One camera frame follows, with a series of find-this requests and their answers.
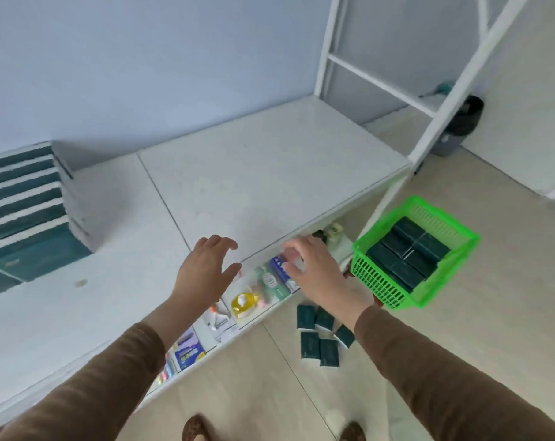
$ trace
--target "yellow bottle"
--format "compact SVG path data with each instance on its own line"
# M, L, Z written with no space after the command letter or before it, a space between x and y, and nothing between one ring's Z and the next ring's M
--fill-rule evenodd
M233 314L238 319L243 318L251 312L259 301L260 295L251 290L243 292L236 296L230 306L233 309Z

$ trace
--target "green plastic basket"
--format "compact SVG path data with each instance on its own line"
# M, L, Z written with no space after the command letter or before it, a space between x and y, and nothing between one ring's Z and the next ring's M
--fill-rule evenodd
M366 255L402 217L407 216L421 228L445 244L451 251L438 263L435 272L408 293L385 274ZM418 196L409 197L404 204L380 218L364 236L353 245L351 272L390 309L411 306L424 308L455 275L479 243L479 235L467 229L452 216L432 207Z

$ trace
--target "black trash bag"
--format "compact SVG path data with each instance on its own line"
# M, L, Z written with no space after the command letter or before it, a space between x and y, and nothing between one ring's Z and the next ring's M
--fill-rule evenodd
M445 133L453 136L467 136L479 123L479 118L484 110L484 101L477 96L467 96L461 108L445 128Z

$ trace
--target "brown shoe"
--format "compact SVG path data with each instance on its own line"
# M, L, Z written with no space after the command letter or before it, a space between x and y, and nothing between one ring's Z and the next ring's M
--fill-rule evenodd
M365 433L358 423L355 421L349 422L345 430L343 430L339 441L366 441Z
M198 435L203 436L206 441L210 441L210 435L202 415L194 415L187 420L183 427L182 441L194 441L194 438Z

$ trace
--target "brown sleeve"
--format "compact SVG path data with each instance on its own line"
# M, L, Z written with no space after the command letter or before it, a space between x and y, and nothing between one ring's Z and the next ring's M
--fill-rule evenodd
M435 441L555 440L545 413L379 307L355 337Z
M114 441L164 363L159 335L137 323L10 423L0 441Z

